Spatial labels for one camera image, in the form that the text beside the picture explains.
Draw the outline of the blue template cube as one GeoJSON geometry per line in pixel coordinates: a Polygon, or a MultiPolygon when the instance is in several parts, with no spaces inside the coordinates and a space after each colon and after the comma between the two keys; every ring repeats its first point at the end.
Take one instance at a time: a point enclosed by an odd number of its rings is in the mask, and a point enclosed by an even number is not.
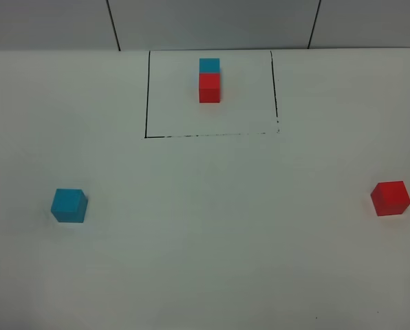
{"type": "Polygon", "coordinates": [[[201,74],[218,74],[220,72],[220,60],[218,58],[199,59],[199,72],[201,74]]]}

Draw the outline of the red template cube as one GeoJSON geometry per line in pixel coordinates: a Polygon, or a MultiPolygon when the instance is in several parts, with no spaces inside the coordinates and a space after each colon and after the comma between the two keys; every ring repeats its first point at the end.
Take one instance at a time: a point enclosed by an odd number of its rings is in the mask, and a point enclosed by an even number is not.
{"type": "Polygon", "coordinates": [[[219,103],[221,100],[220,73],[199,74],[199,102],[219,103]]]}

